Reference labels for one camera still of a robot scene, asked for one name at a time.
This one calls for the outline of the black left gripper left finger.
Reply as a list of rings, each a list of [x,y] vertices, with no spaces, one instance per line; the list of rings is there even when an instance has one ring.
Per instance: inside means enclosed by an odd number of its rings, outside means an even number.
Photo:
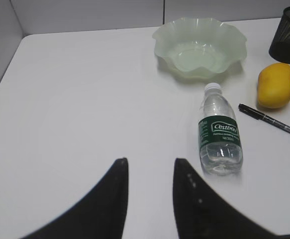
[[[128,161],[120,158],[79,202],[26,238],[120,239],[127,207]]]

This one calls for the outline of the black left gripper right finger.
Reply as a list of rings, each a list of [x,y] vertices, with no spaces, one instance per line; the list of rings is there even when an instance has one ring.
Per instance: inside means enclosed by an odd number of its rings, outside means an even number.
[[[184,158],[173,175],[173,207],[181,239],[277,239],[222,199]]]

